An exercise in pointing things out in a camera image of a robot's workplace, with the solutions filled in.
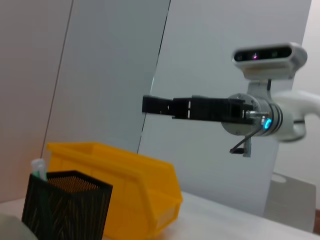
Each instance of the mesh pen holder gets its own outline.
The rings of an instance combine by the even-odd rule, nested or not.
[[[22,222],[38,240],[101,240],[113,187],[77,171],[29,177]]]

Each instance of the yellow storage bin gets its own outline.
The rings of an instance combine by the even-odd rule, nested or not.
[[[172,164],[100,143],[49,143],[49,172],[77,170],[113,185],[104,235],[143,240],[177,219],[183,201]]]

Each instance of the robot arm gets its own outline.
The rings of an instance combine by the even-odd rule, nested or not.
[[[306,135],[305,115],[320,117],[320,96],[303,91],[284,91],[273,97],[270,93],[272,80],[292,79],[307,57],[296,43],[239,49],[232,61],[250,81],[247,93],[228,98],[193,96],[173,100],[145,96],[142,111],[171,115],[174,119],[221,122],[228,133],[244,136],[230,153],[250,157],[251,137],[297,141]]]

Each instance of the white table surface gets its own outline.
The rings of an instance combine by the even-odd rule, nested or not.
[[[320,236],[183,193],[178,220],[156,240],[320,240]],[[24,199],[0,204],[21,218]]]

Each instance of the blue led light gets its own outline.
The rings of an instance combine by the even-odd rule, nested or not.
[[[265,120],[265,123],[264,123],[264,129],[268,129],[270,128],[270,125],[272,123],[272,120],[270,118],[268,118],[267,120]]]

